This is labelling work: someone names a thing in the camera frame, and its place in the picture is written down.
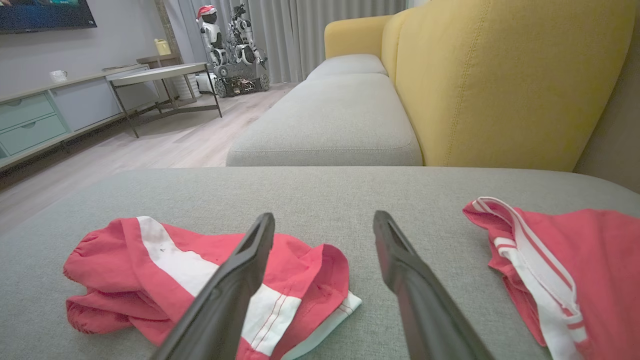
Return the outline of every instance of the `drawer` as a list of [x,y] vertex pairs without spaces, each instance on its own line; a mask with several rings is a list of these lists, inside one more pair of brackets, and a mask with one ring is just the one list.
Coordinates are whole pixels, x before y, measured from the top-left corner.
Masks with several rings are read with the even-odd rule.
[[0,105],[0,130],[54,113],[44,94]]
[[13,155],[66,132],[58,116],[53,115],[0,134],[0,143]]

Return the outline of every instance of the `gray sofa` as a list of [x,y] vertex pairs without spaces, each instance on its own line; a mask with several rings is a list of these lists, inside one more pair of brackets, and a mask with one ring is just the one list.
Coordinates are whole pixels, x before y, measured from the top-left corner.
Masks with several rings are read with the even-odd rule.
[[349,260],[363,305],[305,359],[408,357],[396,298],[380,275],[373,214],[387,210],[448,289],[496,360],[548,359],[487,267],[486,232],[463,215],[478,196],[544,213],[615,209],[640,217],[640,195],[594,177],[540,170],[437,167],[202,168],[125,172],[81,190],[0,238],[3,359],[146,359],[136,330],[87,335],[67,323],[83,293],[62,275],[80,239],[118,217],[148,215],[205,234],[247,230],[272,211],[276,231]]
[[382,62],[324,61],[232,145],[227,166],[420,166],[422,153]]

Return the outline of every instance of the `cup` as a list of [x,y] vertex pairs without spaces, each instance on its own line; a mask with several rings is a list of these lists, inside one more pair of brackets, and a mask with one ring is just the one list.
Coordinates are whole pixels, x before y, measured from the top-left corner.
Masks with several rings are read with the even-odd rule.
[[53,80],[54,83],[64,83],[67,80],[68,72],[57,70],[49,73],[49,76]]

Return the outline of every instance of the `sofa armrest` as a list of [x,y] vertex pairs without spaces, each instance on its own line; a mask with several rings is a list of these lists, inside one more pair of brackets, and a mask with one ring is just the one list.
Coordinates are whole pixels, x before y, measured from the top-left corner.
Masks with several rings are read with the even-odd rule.
[[382,31],[393,15],[334,21],[324,29],[324,55],[333,58],[349,54],[382,52]]

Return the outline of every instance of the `yellow cushion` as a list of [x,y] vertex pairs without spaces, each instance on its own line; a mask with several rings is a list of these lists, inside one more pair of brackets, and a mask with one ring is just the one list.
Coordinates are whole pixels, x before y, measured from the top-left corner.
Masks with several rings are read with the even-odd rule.
[[634,8],[431,0],[410,12],[396,89],[425,165],[571,171],[620,73]]
[[392,15],[363,17],[329,23],[324,29],[324,55],[333,58],[350,54],[380,57],[382,31]]
[[392,83],[396,82],[396,64],[398,55],[398,41],[400,40],[400,30],[407,16],[414,11],[415,8],[407,9],[403,12],[395,14],[382,32],[382,65],[385,66],[389,79]]

